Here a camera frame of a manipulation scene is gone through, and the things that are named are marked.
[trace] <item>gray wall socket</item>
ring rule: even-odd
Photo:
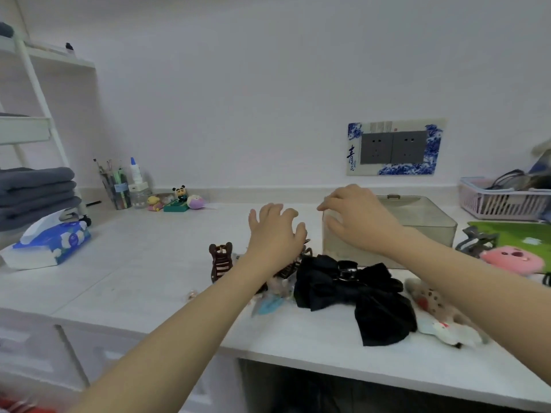
[[[425,130],[393,133],[390,163],[423,163],[426,137]]]
[[[362,134],[360,165],[390,163],[392,156],[392,133]]]

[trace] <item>black ribbon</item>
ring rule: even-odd
[[[403,284],[384,264],[357,268],[355,262],[337,262],[327,255],[304,257],[296,273],[296,304],[313,312],[336,303],[356,305],[364,346],[394,344],[415,332],[411,302],[399,294]]]

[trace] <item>stack of towels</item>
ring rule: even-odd
[[[76,182],[70,168],[0,170],[0,232],[17,229],[55,211],[74,208]]]

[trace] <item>purple and white toy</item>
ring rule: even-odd
[[[203,200],[203,198],[200,197],[199,195],[190,195],[187,198],[187,206],[190,209],[197,210],[205,207],[205,200]]]

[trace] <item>pink basket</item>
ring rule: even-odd
[[[477,219],[538,220],[545,210],[551,190],[485,190],[494,180],[483,177],[459,180],[459,204]]]

